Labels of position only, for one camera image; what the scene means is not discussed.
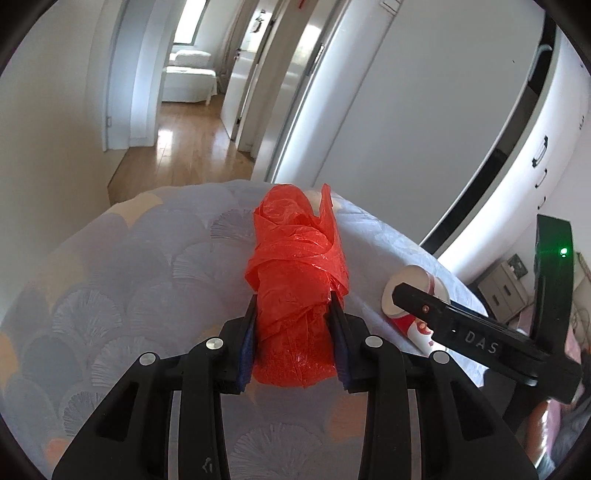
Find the red white paper cup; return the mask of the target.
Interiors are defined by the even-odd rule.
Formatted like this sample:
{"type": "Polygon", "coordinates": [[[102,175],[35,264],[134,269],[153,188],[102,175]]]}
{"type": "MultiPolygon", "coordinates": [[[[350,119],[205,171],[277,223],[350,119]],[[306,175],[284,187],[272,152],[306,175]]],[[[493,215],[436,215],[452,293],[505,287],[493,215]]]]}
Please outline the red white paper cup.
{"type": "Polygon", "coordinates": [[[430,305],[419,303],[422,297],[417,291],[450,303],[449,292],[439,277],[418,265],[407,265],[386,284],[382,295],[383,313],[424,355],[448,351],[435,341],[431,325],[420,317],[421,309],[429,311],[430,305]]]}

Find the red plastic bag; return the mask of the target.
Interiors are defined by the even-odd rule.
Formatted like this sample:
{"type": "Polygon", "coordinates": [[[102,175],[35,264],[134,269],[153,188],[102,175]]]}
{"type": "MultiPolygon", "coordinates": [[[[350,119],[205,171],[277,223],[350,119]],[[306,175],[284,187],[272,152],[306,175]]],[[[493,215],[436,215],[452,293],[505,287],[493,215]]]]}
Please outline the red plastic bag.
{"type": "Polygon", "coordinates": [[[256,292],[256,358],[262,384],[307,388],[335,376],[325,316],[349,292],[349,269],[332,190],[320,203],[294,185],[276,185],[252,213],[256,248],[245,281],[256,292]]]}

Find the grey bedside nightstand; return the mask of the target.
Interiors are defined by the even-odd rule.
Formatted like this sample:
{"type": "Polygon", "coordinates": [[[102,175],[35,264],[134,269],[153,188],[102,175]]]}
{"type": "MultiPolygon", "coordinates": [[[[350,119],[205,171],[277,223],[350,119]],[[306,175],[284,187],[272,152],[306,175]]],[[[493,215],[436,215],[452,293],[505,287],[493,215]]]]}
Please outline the grey bedside nightstand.
{"type": "Polygon", "coordinates": [[[529,304],[529,295],[506,261],[499,263],[478,284],[494,318],[507,323],[529,304]]]}

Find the pastel scallop pattern blanket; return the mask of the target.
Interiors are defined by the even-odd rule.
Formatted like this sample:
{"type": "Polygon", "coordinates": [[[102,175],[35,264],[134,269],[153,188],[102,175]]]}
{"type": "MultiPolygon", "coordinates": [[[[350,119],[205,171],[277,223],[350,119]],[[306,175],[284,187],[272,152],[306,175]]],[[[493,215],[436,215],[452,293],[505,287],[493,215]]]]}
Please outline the pastel scallop pattern blanket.
{"type": "MultiPolygon", "coordinates": [[[[245,313],[266,183],[161,187],[51,253],[1,323],[1,416],[40,479],[143,353],[187,352],[245,313]]],[[[235,479],[354,479],[367,398],[331,378],[222,400],[235,479]]]]}

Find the white sofa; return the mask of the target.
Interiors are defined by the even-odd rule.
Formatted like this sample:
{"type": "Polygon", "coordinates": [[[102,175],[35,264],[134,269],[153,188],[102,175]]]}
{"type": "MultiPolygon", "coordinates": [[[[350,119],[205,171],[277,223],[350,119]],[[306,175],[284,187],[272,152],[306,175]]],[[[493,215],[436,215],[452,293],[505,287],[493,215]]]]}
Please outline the white sofa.
{"type": "Polygon", "coordinates": [[[211,69],[211,54],[180,49],[169,54],[161,100],[167,103],[211,103],[217,94],[217,75],[211,69]]]}

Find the dark picture frame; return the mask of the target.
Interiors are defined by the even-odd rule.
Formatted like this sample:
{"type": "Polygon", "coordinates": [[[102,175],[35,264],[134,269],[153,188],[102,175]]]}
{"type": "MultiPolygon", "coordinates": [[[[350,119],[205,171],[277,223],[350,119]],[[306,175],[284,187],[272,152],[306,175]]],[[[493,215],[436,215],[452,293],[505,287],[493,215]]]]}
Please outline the dark picture frame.
{"type": "Polygon", "coordinates": [[[512,255],[507,264],[517,279],[521,279],[528,274],[528,269],[518,254],[512,255]]]}

